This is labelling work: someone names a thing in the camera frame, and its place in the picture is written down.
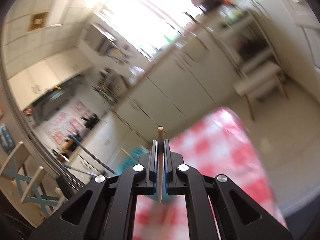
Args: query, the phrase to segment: tiled floor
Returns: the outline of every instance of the tiled floor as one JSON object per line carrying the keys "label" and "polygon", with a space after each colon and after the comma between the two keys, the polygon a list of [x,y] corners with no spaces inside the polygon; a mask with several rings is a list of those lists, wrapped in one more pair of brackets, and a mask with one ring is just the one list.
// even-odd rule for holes
{"label": "tiled floor", "polygon": [[253,103],[255,122],[243,98],[229,107],[247,125],[280,209],[289,215],[320,194],[320,105],[293,82],[286,89],[289,100],[275,91]]}

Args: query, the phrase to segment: wooden dowel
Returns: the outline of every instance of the wooden dowel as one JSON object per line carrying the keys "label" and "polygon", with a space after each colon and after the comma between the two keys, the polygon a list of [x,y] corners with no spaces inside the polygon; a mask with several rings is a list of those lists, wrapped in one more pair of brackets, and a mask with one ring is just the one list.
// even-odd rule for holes
{"label": "wooden dowel", "polygon": [[164,129],[158,127],[158,201],[162,201],[162,180],[164,168]]}

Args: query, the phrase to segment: white wall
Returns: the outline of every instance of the white wall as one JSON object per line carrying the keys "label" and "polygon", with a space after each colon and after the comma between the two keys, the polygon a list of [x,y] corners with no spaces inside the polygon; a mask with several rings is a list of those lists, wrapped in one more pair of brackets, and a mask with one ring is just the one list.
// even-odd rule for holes
{"label": "white wall", "polygon": [[129,64],[119,65],[117,64],[113,59],[107,56],[100,56],[96,51],[94,51],[88,44],[83,40],[86,34],[86,30],[83,30],[83,33],[81,34],[81,39],[79,40],[78,47],[79,49],[94,63],[94,65],[97,68],[96,73],[105,68],[112,68],[116,70],[119,74],[123,75],[124,77],[128,77],[130,75],[129,68],[130,66],[138,66],[142,68],[143,70],[147,71],[151,65],[152,62],[150,62],[140,51],[138,51],[134,46],[132,46],[123,36],[121,36],[115,29],[113,29],[109,24],[107,24],[102,16],[99,16],[96,13],[93,13],[90,20],[90,23],[98,23],[103,28],[105,28],[108,32],[110,32],[114,37],[117,38],[117,46],[119,48],[123,48],[123,46],[129,45],[130,49],[133,50],[134,57],[129,59]]}
{"label": "white wall", "polygon": [[[6,16],[2,36],[7,78],[42,58],[75,46],[94,5],[87,0],[16,0]],[[28,32],[31,15],[44,11],[49,11],[47,20],[51,23],[55,22],[55,12],[58,25]]]}

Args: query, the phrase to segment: door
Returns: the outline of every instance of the door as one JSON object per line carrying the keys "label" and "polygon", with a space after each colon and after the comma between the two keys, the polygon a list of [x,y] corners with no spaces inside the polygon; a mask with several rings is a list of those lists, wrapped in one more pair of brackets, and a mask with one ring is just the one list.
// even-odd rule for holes
{"label": "door", "polygon": [[26,109],[27,106],[40,97],[36,85],[26,69],[10,78],[8,83],[20,111]]}
{"label": "door", "polygon": [[38,61],[28,67],[27,72],[35,82],[38,92],[42,95],[60,83],[45,60]]}
{"label": "door", "polygon": [[174,54],[155,68],[148,78],[189,120],[214,107],[209,94]]}
{"label": "door", "polygon": [[55,54],[46,59],[51,70],[60,79],[61,83],[71,79],[78,74],[73,67],[74,62],[65,52]]}
{"label": "door", "polygon": [[227,56],[207,31],[200,29],[196,36],[209,50],[201,62],[192,61],[182,51],[176,52],[176,55],[186,64],[215,103],[220,104],[236,93],[233,83],[239,77]]}
{"label": "door", "polygon": [[69,49],[65,53],[70,57],[71,62],[73,62],[72,67],[74,70],[79,73],[86,71],[92,66],[92,62],[78,48]]}
{"label": "door", "polygon": [[187,121],[179,109],[148,78],[137,85],[130,99],[168,133]]}
{"label": "door", "polygon": [[124,100],[116,113],[145,140],[150,142],[157,138],[158,125],[131,99]]}

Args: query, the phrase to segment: metal screw head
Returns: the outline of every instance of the metal screw head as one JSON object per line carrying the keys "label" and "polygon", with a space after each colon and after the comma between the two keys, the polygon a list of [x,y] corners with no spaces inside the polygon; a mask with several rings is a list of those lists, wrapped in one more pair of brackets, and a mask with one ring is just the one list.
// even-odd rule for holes
{"label": "metal screw head", "polygon": [[143,171],[143,169],[144,169],[144,166],[141,164],[136,164],[133,166],[134,171]]}
{"label": "metal screw head", "polygon": [[220,174],[218,175],[217,180],[220,182],[226,182],[228,180],[228,177],[226,175]]}
{"label": "metal screw head", "polygon": [[180,165],[178,166],[178,169],[179,169],[180,171],[187,171],[187,170],[189,170],[189,166],[186,165],[186,164],[180,164]]}
{"label": "metal screw head", "polygon": [[103,175],[98,175],[97,177],[94,178],[94,180],[98,183],[104,182],[106,180],[106,177]]}

